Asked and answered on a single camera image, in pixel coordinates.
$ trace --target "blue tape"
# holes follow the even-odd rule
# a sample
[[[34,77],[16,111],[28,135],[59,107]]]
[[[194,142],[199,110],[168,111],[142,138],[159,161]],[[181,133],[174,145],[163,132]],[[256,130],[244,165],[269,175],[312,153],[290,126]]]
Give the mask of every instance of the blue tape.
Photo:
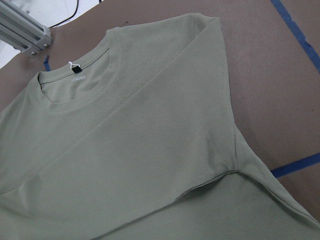
[[[293,173],[295,171],[304,169],[306,167],[309,167],[317,163],[320,163],[320,152],[315,155],[308,156],[301,160],[273,169],[271,173],[273,174],[274,177],[279,178],[286,174]]]
[[[297,41],[300,43],[301,47],[304,49],[305,53],[308,55],[312,63],[314,64],[315,68],[320,72],[320,57],[317,54],[317,52],[314,50],[314,48],[307,43],[306,37],[303,34],[303,32],[300,30],[300,28],[297,26],[295,21],[292,21],[290,14],[286,10],[286,8],[283,6],[280,0],[270,0],[276,10],[281,15],[282,19],[285,21]]]
[[[49,62],[48,62],[48,58],[49,58],[49,55],[46,56],[46,58],[45,58],[45,60],[44,60],[44,62],[43,62],[44,66],[45,66],[45,70],[46,70],[47,72],[51,71],[50,65],[49,65]]]

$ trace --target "textured fabric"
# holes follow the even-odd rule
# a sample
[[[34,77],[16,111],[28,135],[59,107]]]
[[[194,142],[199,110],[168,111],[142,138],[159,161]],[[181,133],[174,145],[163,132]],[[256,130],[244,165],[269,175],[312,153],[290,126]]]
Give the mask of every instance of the textured fabric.
[[[220,19],[108,29],[0,113],[0,239],[320,239],[234,122]]]

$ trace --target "t-shirt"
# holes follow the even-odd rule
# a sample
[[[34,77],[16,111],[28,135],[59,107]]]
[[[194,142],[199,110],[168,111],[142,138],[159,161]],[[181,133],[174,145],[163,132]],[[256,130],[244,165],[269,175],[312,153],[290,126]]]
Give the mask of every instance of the t-shirt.
[[[237,128],[219,17],[106,31],[0,113],[1,240],[319,240]]]

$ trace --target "black cable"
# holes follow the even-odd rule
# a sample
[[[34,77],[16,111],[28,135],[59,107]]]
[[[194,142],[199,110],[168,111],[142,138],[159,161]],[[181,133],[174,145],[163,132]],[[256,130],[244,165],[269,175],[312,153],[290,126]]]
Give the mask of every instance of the black cable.
[[[73,14],[71,17],[68,17],[67,19],[65,19],[65,20],[63,20],[63,21],[61,21],[61,22],[59,22],[59,23],[57,23],[57,24],[55,24],[55,25],[53,25],[53,26],[50,26],[49,28],[53,28],[53,27],[55,27],[55,26],[57,26],[57,25],[59,25],[59,24],[64,23],[65,21],[67,21],[67,20],[69,20],[69,19],[72,19],[72,18],[76,15],[76,13],[77,13],[77,11],[78,11],[78,6],[79,6],[79,0],[76,0],[76,7],[75,7],[74,14]]]

